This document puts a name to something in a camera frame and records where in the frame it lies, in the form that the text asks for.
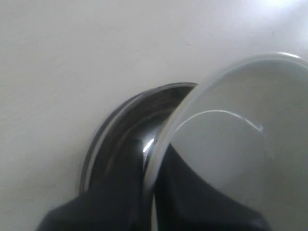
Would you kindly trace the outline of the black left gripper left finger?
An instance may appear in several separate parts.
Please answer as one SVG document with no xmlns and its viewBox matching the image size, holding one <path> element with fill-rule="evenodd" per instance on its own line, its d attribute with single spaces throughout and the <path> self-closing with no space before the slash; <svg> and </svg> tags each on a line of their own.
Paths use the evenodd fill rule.
<svg viewBox="0 0 308 231">
<path fill-rule="evenodd" d="M 51 210 L 38 231 L 139 231 L 143 143 L 131 139 L 109 174 L 86 193 Z"/>
</svg>

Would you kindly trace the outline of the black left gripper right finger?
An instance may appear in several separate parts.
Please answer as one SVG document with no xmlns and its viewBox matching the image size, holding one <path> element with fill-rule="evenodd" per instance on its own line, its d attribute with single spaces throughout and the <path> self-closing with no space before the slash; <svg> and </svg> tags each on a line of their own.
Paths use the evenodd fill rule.
<svg viewBox="0 0 308 231">
<path fill-rule="evenodd" d="M 169 146 L 155 185 L 160 231 L 268 231 L 263 216 L 203 181 Z"/>
</svg>

